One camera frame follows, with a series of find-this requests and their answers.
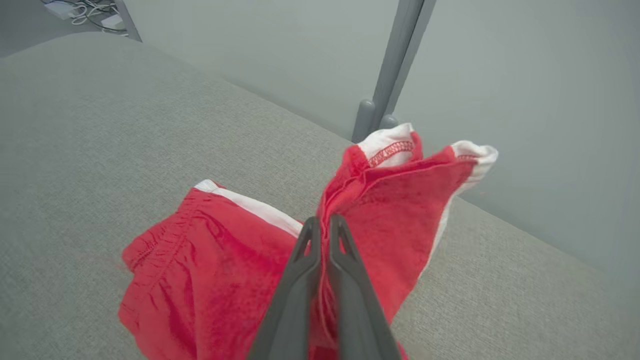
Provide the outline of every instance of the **red stitching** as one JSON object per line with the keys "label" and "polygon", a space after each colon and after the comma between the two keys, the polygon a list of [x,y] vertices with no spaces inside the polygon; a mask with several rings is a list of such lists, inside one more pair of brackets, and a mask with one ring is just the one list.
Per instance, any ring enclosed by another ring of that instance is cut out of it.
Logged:
{"label": "red stitching", "polygon": [[377,167],[398,152],[413,151],[413,148],[415,148],[415,145],[411,141],[394,142],[372,156],[371,159],[369,159],[369,166]]}

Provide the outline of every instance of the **red shorts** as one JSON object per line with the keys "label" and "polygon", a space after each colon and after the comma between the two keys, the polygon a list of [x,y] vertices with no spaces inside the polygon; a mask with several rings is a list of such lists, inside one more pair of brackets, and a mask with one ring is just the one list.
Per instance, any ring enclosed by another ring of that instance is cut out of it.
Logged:
{"label": "red shorts", "polygon": [[[327,253],[329,218],[347,220],[391,322],[426,268],[451,199],[497,158],[457,142],[423,158],[411,125],[379,130],[344,153],[316,216]],[[123,253],[134,273],[120,307],[141,351],[159,359],[244,359],[302,224],[205,180],[179,209]],[[336,311],[323,274],[311,310],[312,359],[336,358]]]}

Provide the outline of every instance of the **floor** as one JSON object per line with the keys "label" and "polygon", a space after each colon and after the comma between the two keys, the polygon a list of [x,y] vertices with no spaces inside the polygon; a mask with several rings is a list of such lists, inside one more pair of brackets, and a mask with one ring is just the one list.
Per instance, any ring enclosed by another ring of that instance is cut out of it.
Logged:
{"label": "floor", "polygon": [[0,58],[54,38],[98,31],[91,24],[71,25],[50,14],[40,0],[0,1]]}

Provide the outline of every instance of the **red fabric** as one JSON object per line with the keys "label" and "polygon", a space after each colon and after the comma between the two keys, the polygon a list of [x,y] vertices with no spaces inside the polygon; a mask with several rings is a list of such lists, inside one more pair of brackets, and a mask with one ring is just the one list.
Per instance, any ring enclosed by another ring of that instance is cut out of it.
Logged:
{"label": "red fabric", "polygon": [[[411,159],[396,167],[372,168],[381,160],[375,157],[371,163],[354,150],[357,146],[352,147],[324,194],[330,188],[340,191],[323,196],[317,210],[325,254],[331,215],[339,213],[347,220],[389,322],[429,260],[445,206],[476,164],[471,158],[459,160],[450,147],[422,159],[420,138],[415,133],[412,137],[416,146]],[[336,349],[337,343],[335,298],[325,260],[319,296],[312,307],[311,345],[324,348],[316,359],[335,359],[335,351],[325,349]]]}
{"label": "red fabric", "polygon": [[192,189],[122,257],[120,320],[161,359],[244,359],[296,239],[225,197]]}
{"label": "red fabric", "polygon": [[[451,148],[423,159],[415,133],[411,142],[386,146],[371,159],[357,145],[348,148],[321,197],[323,271],[312,303],[312,359],[336,358],[325,263],[330,215],[346,218],[390,322],[426,266],[447,202],[476,164]],[[403,165],[372,167],[394,151],[412,155]],[[124,250],[134,279],[120,319],[151,360],[244,359],[295,240],[225,197],[192,189],[175,214]]]}

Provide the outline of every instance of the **gray couch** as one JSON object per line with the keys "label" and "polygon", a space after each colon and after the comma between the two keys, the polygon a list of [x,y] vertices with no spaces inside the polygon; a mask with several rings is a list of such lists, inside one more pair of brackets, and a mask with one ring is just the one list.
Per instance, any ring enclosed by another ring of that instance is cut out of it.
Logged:
{"label": "gray couch", "polygon": [[[0,60],[0,141],[0,359],[11,360],[143,358],[116,316],[131,280],[122,249],[205,178],[305,219],[350,144],[102,33]],[[413,359],[640,359],[631,300],[456,199],[392,326]]]}

